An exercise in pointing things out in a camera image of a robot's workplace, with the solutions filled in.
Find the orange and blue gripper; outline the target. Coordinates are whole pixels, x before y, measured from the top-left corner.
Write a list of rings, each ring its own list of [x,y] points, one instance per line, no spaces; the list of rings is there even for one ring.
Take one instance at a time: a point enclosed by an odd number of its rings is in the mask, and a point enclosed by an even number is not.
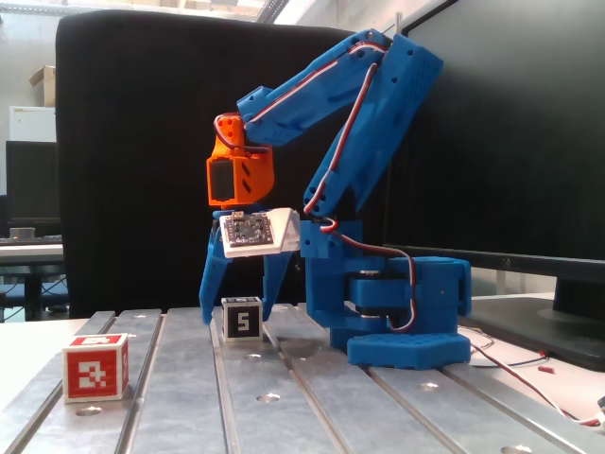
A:
[[[228,209],[253,205],[274,185],[272,146],[250,145],[245,124],[238,113],[224,113],[214,120],[215,145],[206,161],[209,205]],[[263,258],[263,320],[276,303],[293,252],[268,254]],[[202,321],[209,325],[216,299],[232,259],[224,254],[221,228],[213,222],[199,288]]]

